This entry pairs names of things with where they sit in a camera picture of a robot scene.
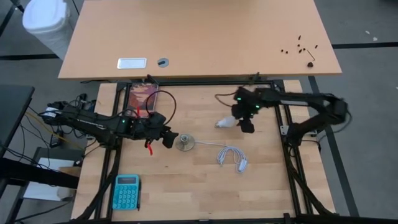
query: white trash can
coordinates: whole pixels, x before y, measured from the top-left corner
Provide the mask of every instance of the white trash can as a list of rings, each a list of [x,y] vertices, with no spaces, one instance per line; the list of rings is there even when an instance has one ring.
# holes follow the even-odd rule
[[[70,10],[64,0],[31,0],[26,6],[22,24],[61,60],[65,58],[72,27]]]

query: light wood desk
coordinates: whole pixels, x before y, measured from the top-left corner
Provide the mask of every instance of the light wood desk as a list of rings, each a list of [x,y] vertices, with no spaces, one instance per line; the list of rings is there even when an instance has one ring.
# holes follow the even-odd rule
[[[316,59],[313,68],[307,67],[313,60],[308,51]],[[119,58],[146,58],[147,65],[120,70]],[[160,68],[161,58],[170,65]],[[85,1],[59,78],[231,77],[257,72],[341,73],[313,0]]]
[[[285,81],[285,88],[302,91],[297,80]],[[141,176],[141,210],[114,211],[113,221],[277,218],[285,212],[294,216],[275,110],[260,110],[253,119],[254,134],[244,134],[239,127],[216,129],[215,122],[231,112],[215,100],[214,94],[231,93],[236,86],[169,86],[161,89],[171,92],[177,100],[177,112],[169,124],[172,131],[189,133],[197,141],[236,146],[247,155],[248,167],[238,174],[232,156],[228,156],[220,167],[216,162],[221,150],[218,146],[197,144],[191,151],[182,152],[175,146],[166,149],[156,141],[152,143],[154,155],[150,156],[144,141],[124,139],[119,174]],[[100,86],[96,112],[111,115],[115,92],[116,84]],[[233,102],[232,97],[223,100]],[[169,95],[158,95],[158,112],[168,117],[173,107]],[[291,112],[293,121],[308,118],[305,107],[292,106]],[[333,211],[317,145],[303,142],[300,152],[308,186],[324,206]],[[102,148],[85,158],[73,218],[79,216],[94,197],[103,158]],[[103,214],[107,202],[104,199]]]

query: desk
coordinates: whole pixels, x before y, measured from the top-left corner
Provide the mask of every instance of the desk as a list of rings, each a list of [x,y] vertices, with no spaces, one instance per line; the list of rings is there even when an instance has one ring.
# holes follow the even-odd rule
[[[284,83],[287,91],[302,91],[297,80]],[[198,141],[236,146],[247,155],[248,168],[242,174],[236,173],[232,157],[220,167],[216,163],[216,155],[221,150],[218,146],[197,144],[191,151],[182,152],[175,146],[166,149],[161,142],[153,142],[154,155],[150,156],[144,141],[124,139],[119,174],[141,176],[141,210],[113,211],[113,221],[275,218],[285,212],[294,216],[274,110],[260,110],[254,117],[254,134],[244,134],[238,127],[216,129],[215,122],[231,112],[215,100],[214,94],[231,93],[236,86],[165,86],[161,89],[171,92],[177,100],[177,112],[170,122],[172,131],[189,133]],[[116,84],[100,86],[96,112],[111,115],[115,92]],[[229,97],[223,100],[233,101]],[[158,95],[158,112],[168,117],[173,107],[169,95]],[[292,106],[291,113],[296,122],[308,118],[305,107]],[[308,186],[324,206],[333,211],[317,145],[303,142],[300,152]],[[85,158],[72,218],[84,211],[96,193],[103,158],[102,148]],[[103,203],[105,211],[108,200],[104,199]]]
[[[308,51],[316,59],[313,68],[307,67],[313,60]],[[119,58],[146,58],[147,65],[120,70]],[[160,68],[160,58],[169,59],[169,66]],[[59,78],[231,77],[257,72],[341,73],[313,0],[85,1]]]

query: blue calculator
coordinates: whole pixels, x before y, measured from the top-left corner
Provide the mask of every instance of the blue calculator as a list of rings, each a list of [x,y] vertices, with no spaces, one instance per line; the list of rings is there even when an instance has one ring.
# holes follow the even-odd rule
[[[113,193],[114,210],[139,209],[140,179],[136,174],[118,175]]]

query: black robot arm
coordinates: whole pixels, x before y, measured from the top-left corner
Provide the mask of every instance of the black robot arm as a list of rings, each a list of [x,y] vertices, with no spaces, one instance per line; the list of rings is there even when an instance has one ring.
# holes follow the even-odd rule
[[[291,146],[301,145],[304,134],[310,131],[321,131],[327,125],[345,122],[348,105],[332,94],[281,93],[270,88],[256,88],[249,91],[239,87],[234,95],[236,104],[232,106],[232,115],[239,120],[242,132],[253,133],[251,118],[261,108],[279,105],[309,106],[318,114],[302,123],[289,126],[285,140]]]
[[[46,124],[52,126],[66,125],[89,134],[103,147],[114,148],[119,138],[146,140],[145,147],[153,140],[163,139],[165,147],[171,148],[178,133],[164,125],[166,118],[153,112],[148,118],[132,118],[125,116],[123,111],[115,116],[105,116],[98,113],[81,110],[67,102],[49,103],[46,112],[40,114]]]

